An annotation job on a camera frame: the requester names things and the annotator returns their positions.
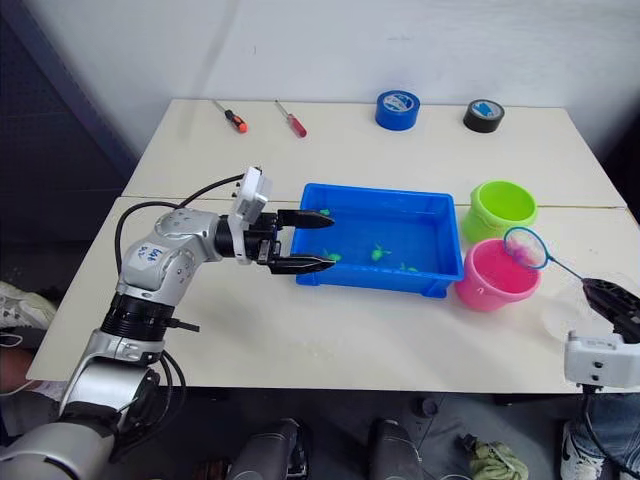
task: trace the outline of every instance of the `white wall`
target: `white wall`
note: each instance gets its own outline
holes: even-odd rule
[[[25,1],[137,154],[172,97],[565,106],[601,155],[640,108],[638,0]]]

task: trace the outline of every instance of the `black tape roll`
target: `black tape roll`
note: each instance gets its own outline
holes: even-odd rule
[[[493,100],[474,100],[462,120],[467,128],[479,133],[494,132],[504,118],[504,108]]]

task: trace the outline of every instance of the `sneaker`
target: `sneaker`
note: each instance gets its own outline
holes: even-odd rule
[[[0,282],[0,328],[33,327],[47,330],[56,308],[37,293],[23,292]]]
[[[578,449],[569,433],[569,423],[565,423],[560,464],[562,480],[597,480],[602,473],[603,464],[603,458],[592,457]]]

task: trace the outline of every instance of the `pink bucket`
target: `pink bucket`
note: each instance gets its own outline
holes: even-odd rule
[[[464,280],[456,292],[469,308],[490,312],[529,298],[540,284],[540,272],[518,265],[501,238],[474,245],[464,259]]]

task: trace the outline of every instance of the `blue plastic tray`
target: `blue plastic tray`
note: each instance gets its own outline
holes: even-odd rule
[[[464,273],[451,195],[309,183],[300,208],[329,210],[335,225],[296,229],[292,253],[338,254],[300,285],[347,285],[444,298]],[[389,251],[375,261],[376,249]]]

